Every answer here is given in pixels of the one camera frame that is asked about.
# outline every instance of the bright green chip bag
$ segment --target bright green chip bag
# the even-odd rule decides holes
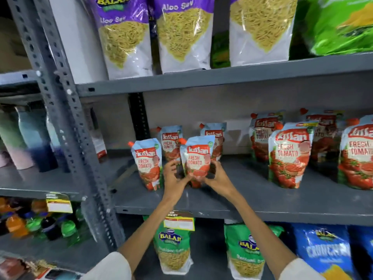
[[[165,274],[185,275],[193,260],[190,257],[190,231],[158,227],[154,235],[156,249],[162,272]]]
[[[302,0],[305,42],[317,56],[373,50],[373,0]]]
[[[276,236],[284,231],[280,226],[268,227]],[[266,262],[246,225],[224,224],[224,235],[232,277],[236,280],[260,279]]]

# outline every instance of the kissan fresh tomato ketchup pouch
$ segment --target kissan fresh tomato ketchup pouch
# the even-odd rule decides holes
[[[227,129],[227,123],[200,124],[200,128],[201,136],[215,136],[211,159],[219,161],[223,154],[224,133]]]
[[[252,113],[249,127],[250,153],[256,162],[268,162],[268,138],[275,130],[275,123],[283,124],[284,110],[276,113]]]
[[[182,127],[157,127],[157,131],[166,161],[176,160],[181,163],[179,138],[183,137]]]
[[[319,166],[325,161],[338,160],[339,144],[338,121],[343,120],[342,110],[308,110],[300,109],[302,121],[319,121],[313,135],[310,162]]]
[[[185,175],[193,173],[191,185],[201,187],[199,178],[205,177],[210,169],[215,136],[194,136],[180,139],[180,154]]]
[[[373,190],[373,115],[349,122],[342,133],[338,182],[359,190]]]
[[[129,142],[135,159],[140,178],[148,190],[161,187],[162,179],[162,151],[156,138]]]
[[[268,140],[269,180],[283,188],[299,188],[311,153],[318,121],[276,124]]]

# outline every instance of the white sleeve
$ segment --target white sleeve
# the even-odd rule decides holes
[[[289,263],[281,272],[279,280],[325,280],[323,276],[317,273],[303,259],[296,258]]]
[[[108,254],[81,280],[131,280],[131,268],[127,259],[118,252]]]

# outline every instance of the shelf label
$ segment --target shelf label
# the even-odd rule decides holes
[[[193,215],[187,211],[171,211],[163,221],[163,226],[177,230],[195,230]]]
[[[48,212],[73,213],[68,195],[63,193],[47,193]]]

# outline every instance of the person's right hand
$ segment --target person's right hand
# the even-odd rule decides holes
[[[232,202],[232,200],[238,194],[238,191],[232,184],[231,180],[228,178],[220,162],[212,160],[211,163],[214,164],[216,168],[215,178],[208,179],[204,177],[203,182],[209,185],[218,194]]]

